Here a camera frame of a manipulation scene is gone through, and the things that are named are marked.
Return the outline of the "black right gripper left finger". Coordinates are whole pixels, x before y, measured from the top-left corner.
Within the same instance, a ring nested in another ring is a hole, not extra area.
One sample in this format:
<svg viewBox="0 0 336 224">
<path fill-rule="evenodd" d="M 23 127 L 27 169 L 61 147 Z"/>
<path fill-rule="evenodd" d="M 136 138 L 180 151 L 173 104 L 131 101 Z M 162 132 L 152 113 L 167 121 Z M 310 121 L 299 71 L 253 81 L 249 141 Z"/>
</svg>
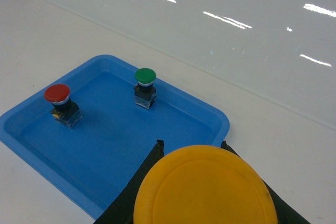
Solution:
<svg viewBox="0 0 336 224">
<path fill-rule="evenodd" d="M 133 223 L 134 204 L 140 185 L 149 170 L 164 156 L 164 141 L 156 144 L 144 159 L 123 191 L 95 221 L 95 223 Z"/>
</svg>

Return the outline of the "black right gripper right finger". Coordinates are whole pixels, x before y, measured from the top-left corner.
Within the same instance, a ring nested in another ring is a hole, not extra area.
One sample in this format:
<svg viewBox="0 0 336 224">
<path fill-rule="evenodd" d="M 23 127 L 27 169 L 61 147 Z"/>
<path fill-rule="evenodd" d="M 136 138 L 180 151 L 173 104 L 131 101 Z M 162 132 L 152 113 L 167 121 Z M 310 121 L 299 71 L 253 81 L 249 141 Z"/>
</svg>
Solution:
<svg viewBox="0 0 336 224">
<path fill-rule="evenodd" d="M 256 171 L 226 143 L 221 143 L 224 166 L 246 181 L 245 188 L 249 187 L 258 198 L 262 212 L 267 220 L 277 220 L 278 223 L 308 223 L 303 216 L 290 207 L 275 191 L 267 185 Z"/>
</svg>

